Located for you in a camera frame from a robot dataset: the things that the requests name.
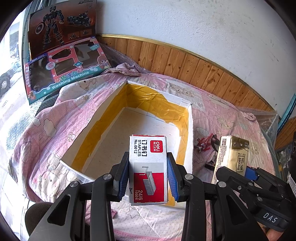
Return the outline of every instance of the red label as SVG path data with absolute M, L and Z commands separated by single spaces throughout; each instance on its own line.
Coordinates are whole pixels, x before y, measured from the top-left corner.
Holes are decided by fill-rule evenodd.
M 163 152 L 163 141 L 150 141 L 151 152 Z
M 163 202 L 164 201 L 164 173 L 134 173 L 133 174 L 133 201 L 136 202 Z

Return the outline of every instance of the bed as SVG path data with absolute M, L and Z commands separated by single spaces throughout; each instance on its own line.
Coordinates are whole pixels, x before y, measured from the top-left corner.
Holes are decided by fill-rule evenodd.
M 237 109 L 231 103 L 190 84 L 140 68 L 130 59 L 124 59 L 114 68 L 83 83 L 63 87 L 58 94 L 47 98 L 52 104 L 41 108 L 36 116 L 26 115 L 24 128 L 18 134 L 10 132 L 7 148 L 13 147 L 9 173 L 22 188 L 24 195 L 34 201 L 54 202 L 76 175 L 60 163 L 60 158 L 88 124 L 96 109 L 108 97 L 114 86 L 127 80 L 164 91 L 192 103 L 194 140 L 211 133 L 235 135 L 250 141 L 248 165 L 261 167 L 274 174 L 268 143 L 256 117 Z M 210 182 L 212 171 L 205 169 L 215 151 L 193 153 L 193 174 Z M 131 206 L 127 199 L 111 204 L 113 225 L 117 240 L 180 240 L 184 209 L 163 205 Z M 90 219 L 90 202 L 86 222 Z M 207 203 L 207 240 L 211 240 L 210 209 Z

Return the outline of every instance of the wooden wall panel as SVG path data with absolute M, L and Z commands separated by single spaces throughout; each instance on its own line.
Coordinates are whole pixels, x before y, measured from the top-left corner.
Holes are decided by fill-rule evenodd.
M 150 71 L 157 74 L 163 74 L 165 67 L 168 62 L 168 57 L 170 54 L 171 48 L 157 45 L 155 53 L 152 60 L 152 65 Z
M 139 55 L 139 61 L 138 64 L 147 69 L 151 69 L 154 53 L 156 49 L 156 44 L 151 44 L 147 42 L 142 42 L 140 55 Z
M 192 55 L 186 54 L 178 75 L 178 79 L 186 83 L 190 83 L 190 80 L 194 74 L 198 61 L 199 61 L 198 58 Z
M 194 72 L 192 80 L 190 83 L 198 88 L 202 88 L 202 84 L 204 83 L 205 79 L 207 78 L 212 65 L 200 59 L 198 68 Z
M 115 46 L 114 48 L 123 53 L 124 55 L 126 54 L 126 49 L 128 45 L 128 40 L 127 39 L 115 39 Z
M 296 131 L 296 117 L 288 120 L 287 123 L 284 125 L 283 129 L 281 130 L 279 135 L 276 137 L 276 144 L 274 149 L 277 150 L 291 143 L 293 140 L 293 135 L 295 131 Z
M 201 89 L 212 93 L 215 89 L 219 79 L 221 78 L 221 75 L 223 74 L 223 71 L 218 69 L 216 66 L 211 67 L 204 83 L 202 84 Z
M 192 53 L 146 41 L 98 37 L 99 41 L 120 51 L 153 73 L 185 81 L 209 93 L 240 106 L 271 111 L 257 93 L 231 73 Z
M 185 55 L 186 54 L 183 52 L 171 49 L 163 74 L 173 78 L 178 78 Z
M 141 51 L 142 41 L 138 40 L 128 40 L 126 47 L 126 55 L 134 60 L 136 63 L 139 61 L 140 51 Z

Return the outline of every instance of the deli logo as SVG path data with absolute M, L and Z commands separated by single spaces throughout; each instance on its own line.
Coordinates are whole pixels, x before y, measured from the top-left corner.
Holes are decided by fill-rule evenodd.
M 163 152 L 163 141 L 150 141 L 151 152 Z

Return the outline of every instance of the robot figure image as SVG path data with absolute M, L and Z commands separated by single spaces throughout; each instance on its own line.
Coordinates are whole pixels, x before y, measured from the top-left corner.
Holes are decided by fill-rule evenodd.
M 38 28 L 38 27 L 41 27 L 40 25 L 43 25 L 41 27 L 41 31 L 42 31 L 43 27 L 45 26 L 45 21 L 47 20 L 47 22 L 48 22 L 46 32 L 44 35 L 43 48 L 45 48 L 46 44 L 51 42 L 50 36 L 49 36 L 51 30 L 53 30 L 56 40 L 58 40 L 61 45 L 64 44 L 63 36 L 62 36 L 61 32 L 59 31 L 59 28 L 56 23 L 56 18 L 57 18 L 57 16 L 59 16 L 59 19 L 60 19 L 59 24 L 63 24 L 65 22 L 64 15 L 61 10 L 56 10 L 56 6 L 52 6 L 49 10 L 50 10 L 50 13 L 46 14 L 43 17 L 43 22 L 37 26 L 37 28 Z

